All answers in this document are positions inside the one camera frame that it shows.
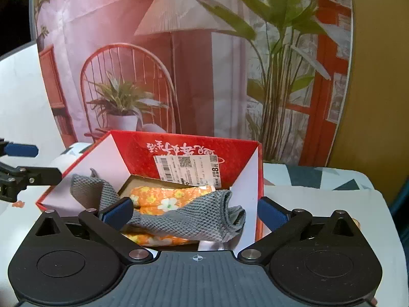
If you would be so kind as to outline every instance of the qr code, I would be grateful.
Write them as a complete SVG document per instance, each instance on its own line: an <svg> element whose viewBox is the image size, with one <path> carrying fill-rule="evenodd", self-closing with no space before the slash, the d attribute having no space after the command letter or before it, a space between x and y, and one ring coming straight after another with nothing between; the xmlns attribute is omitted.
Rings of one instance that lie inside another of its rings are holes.
<svg viewBox="0 0 409 307"><path fill-rule="evenodd" d="M178 157L181 167L192 167L192 162L189 157Z"/></svg>

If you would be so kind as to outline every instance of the black circular cover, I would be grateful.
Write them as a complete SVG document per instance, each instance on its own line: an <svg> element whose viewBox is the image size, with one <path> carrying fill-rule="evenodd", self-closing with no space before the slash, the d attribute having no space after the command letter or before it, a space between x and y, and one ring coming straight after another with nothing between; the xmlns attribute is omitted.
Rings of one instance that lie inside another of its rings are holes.
<svg viewBox="0 0 409 307"><path fill-rule="evenodd" d="M79 238L58 241L41 237L40 245L16 253L9 280L20 300L39 305L72 305L90 300L118 279L116 254L97 242Z"/></svg>
<svg viewBox="0 0 409 307"><path fill-rule="evenodd" d="M269 269L288 294L323 306L359 302L375 293L382 278L379 261L368 246L330 246L315 239L279 249Z"/></svg>

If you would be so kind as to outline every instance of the metal screw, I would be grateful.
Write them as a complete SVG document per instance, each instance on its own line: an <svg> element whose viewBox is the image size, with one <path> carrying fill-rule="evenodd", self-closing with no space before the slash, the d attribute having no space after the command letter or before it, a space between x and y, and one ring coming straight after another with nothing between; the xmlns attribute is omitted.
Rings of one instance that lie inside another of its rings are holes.
<svg viewBox="0 0 409 307"><path fill-rule="evenodd" d="M149 256L149 252L146 249L134 249L129 252L129 257L133 259L145 259Z"/></svg>
<svg viewBox="0 0 409 307"><path fill-rule="evenodd" d="M245 259L258 259L261 256L261 252L257 249L246 249L241 252L241 256Z"/></svg>

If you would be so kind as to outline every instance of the gray ribbed plate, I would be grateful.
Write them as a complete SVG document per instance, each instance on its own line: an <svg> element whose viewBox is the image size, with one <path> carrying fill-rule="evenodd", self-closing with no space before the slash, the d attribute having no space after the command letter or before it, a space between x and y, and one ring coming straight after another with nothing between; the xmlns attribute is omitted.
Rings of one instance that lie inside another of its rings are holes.
<svg viewBox="0 0 409 307"><path fill-rule="evenodd" d="M28 302L21 307L34 306ZM129 267L122 281L86 307L304 307L280 292L260 266L232 252L161 252ZM358 307L369 307L360 304Z"/></svg>

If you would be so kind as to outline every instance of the yellow wall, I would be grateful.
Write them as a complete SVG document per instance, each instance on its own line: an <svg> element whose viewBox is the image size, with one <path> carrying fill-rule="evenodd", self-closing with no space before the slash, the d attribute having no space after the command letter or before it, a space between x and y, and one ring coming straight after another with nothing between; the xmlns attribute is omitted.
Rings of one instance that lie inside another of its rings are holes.
<svg viewBox="0 0 409 307"><path fill-rule="evenodd" d="M353 59L328 166L365 173L390 202L409 175L409 0L353 0Z"/></svg>

